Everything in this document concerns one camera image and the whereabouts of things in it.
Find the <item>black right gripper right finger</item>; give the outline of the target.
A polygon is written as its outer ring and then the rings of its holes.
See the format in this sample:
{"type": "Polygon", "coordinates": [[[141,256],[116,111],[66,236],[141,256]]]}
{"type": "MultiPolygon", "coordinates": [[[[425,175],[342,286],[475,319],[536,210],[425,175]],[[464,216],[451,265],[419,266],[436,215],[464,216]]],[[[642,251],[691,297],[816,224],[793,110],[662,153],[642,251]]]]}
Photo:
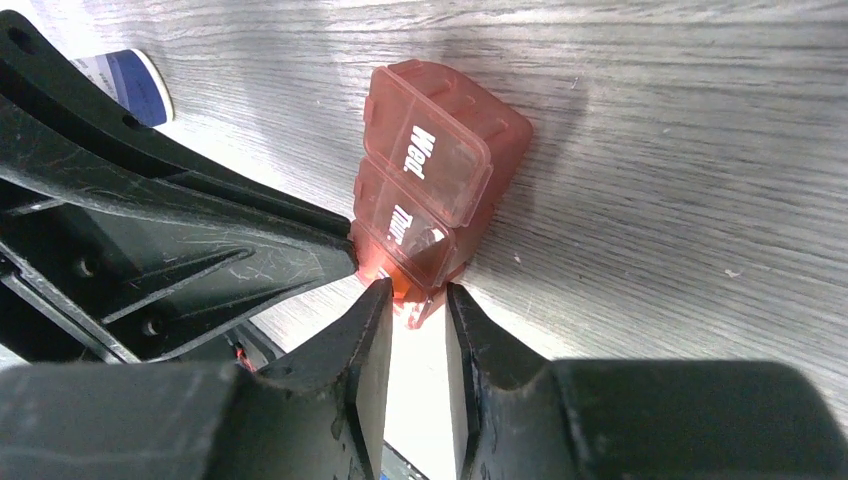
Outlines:
{"type": "Polygon", "coordinates": [[[463,479],[843,479],[847,440],[798,370],[771,361],[549,360],[461,285],[446,313],[463,479]]]}

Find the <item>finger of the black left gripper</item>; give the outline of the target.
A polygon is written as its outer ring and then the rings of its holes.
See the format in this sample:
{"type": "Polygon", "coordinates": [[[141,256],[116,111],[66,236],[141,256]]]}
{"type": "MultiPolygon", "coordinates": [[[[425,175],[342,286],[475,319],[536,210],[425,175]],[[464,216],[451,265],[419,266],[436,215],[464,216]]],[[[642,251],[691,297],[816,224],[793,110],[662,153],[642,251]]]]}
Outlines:
{"type": "Polygon", "coordinates": [[[221,169],[110,161],[1,103],[1,342],[29,362],[181,357],[350,275],[348,231],[221,169]]]}
{"type": "Polygon", "coordinates": [[[344,239],[349,221],[145,126],[20,13],[1,14],[1,177],[92,210],[270,239],[344,239]]]}

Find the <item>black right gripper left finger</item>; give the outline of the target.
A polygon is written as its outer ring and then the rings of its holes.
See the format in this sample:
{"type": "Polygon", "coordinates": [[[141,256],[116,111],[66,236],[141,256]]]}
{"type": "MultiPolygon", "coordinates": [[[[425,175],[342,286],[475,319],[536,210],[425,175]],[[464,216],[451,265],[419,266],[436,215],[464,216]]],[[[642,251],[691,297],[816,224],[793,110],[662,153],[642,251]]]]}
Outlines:
{"type": "Polygon", "coordinates": [[[287,355],[233,363],[41,363],[1,374],[5,479],[376,479],[392,284],[287,355]]]}

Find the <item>white capped pill bottle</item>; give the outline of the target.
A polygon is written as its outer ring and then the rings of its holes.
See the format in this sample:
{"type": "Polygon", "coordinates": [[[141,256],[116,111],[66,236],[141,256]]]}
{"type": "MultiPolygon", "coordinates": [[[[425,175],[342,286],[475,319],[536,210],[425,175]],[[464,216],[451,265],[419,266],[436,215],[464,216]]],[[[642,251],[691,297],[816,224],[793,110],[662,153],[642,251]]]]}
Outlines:
{"type": "Polygon", "coordinates": [[[71,60],[84,76],[147,127],[174,120],[173,103],[165,82],[149,57],[125,49],[71,60]]]}

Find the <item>brown translucent pill container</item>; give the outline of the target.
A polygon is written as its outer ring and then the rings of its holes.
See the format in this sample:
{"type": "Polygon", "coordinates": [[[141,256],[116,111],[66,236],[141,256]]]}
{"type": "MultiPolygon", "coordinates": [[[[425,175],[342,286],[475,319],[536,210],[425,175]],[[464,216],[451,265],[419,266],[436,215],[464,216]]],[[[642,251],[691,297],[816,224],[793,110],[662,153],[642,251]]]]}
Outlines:
{"type": "Polygon", "coordinates": [[[350,232],[357,275],[390,279],[395,316],[417,329],[470,263],[533,127],[463,73],[417,59],[373,71],[363,121],[350,232]]]}

